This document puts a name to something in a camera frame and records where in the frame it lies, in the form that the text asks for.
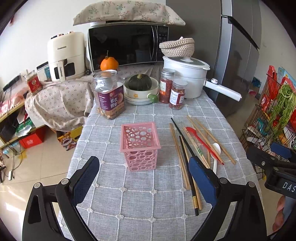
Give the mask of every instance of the spice bottle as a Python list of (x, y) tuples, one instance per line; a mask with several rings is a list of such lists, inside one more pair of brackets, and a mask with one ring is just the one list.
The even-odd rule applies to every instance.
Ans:
[(174, 69), (163, 69), (160, 78), (160, 91), (159, 101), (168, 104), (170, 101), (170, 92), (172, 89), (173, 81), (175, 79)]
[(104, 70), (93, 75), (92, 89), (97, 111), (113, 120), (124, 110), (123, 78), (116, 70)]
[(169, 107), (175, 110), (180, 110), (183, 107), (183, 100), (185, 96), (185, 88), (187, 82), (180, 79), (175, 79), (170, 93)]
[(36, 95), (40, 90), (42, 90), (42, 85), (38, 79), (37, 73), (35, 73), (35, 70), (28, 73), (25, 76), (25, 79), (32, 95)]

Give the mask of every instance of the pink plastic basket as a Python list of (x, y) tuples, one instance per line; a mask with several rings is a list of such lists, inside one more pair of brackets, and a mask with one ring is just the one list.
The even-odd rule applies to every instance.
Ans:
[(160, 148), (155, 122), (121, 126), (120, 152), (131, 172), (155, 169)]

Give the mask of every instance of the spoon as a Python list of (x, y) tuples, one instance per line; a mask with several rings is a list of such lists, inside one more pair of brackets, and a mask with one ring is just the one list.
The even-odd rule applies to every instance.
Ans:
[(195, 129), (187, 126), (186, 130), (188, 132), (192, 133), (195, 136), (195, 138), (198, 139), (198, 141), (211, 153), (211, 155), (213, 155), (216, 159), (218, 159), (217, 155), (211, 150), (211, 148), (209, 148), (209, 146), (207, 144), (205, 144), (202, 139), (200, 139), (200, 137), (197, 135)]
[[(221, 154), (221, 148), (219, 146), (218, 143), (214, 143), (213, 144), (213, 148), (216, 150), (216, 152), (220, 155)], [(217, 159), (215, 157), (214, 158), (214, 166), (213, 166), (213, 172), (216, 174), (217, 173)]]

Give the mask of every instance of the orange pumpkin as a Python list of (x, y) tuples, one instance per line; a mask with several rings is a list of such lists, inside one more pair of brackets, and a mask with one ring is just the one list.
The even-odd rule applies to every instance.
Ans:
[(117, 70), (117, 68), (118, 68), (118, 62), (113, 57), (108, 57), (108, 51), (107, 51), (107, 56), (101, 62), (101, 66), (100, 67), (101, 67), (101, 70), (108, 70), (108, 69)]

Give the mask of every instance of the black chopstick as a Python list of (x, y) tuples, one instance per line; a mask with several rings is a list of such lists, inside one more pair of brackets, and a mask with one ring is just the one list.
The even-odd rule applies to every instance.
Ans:
[(184, 142), (185, 142), (187, 148), (189, 149), (191, 155), (192, 155), (192, 156), (195, 156), (193, 150), (192, 150), (191, 147), (189, 146), (187, 140), (186, 140), (185, 137), (183, 136), (183, 134), (182, 134), (182, 132), (180, 131), (179, 127), (177, 126), (177, 124), (174, 122), (174, 120), (173, 120), (172, 118), (171, 118), (171, 120), (173, 121), (173, 123), (174, 123), (175, 127), (177, 128), (179, 134), (183, 137), (183, 140), (184, 140)]
[(187, 160), (185, 149), (184, 149), (184, 146), (183, 146), (183, 143), (182, 143), (181, 136), (179, 136), (179, 139), (180, 139), (180, 142), (181, 142), (181, 147), (182, 147), (182, 151), (183, 151), (183, 155), (184, 155), (184, 160), (185, 160), (185, 163), (186, 163), (189, 183), (190, 183), (190, 186), (191, 186), (191, 193), (192, 193), (192, 198), (193, 198), (194, 211), (195, 211), (195, 215), (198, 216), (198, 202), (197, 202), (195, 187), (194, 187), (192, 176), (191, 176), (190, 171), (189, 171), (188, 160)]

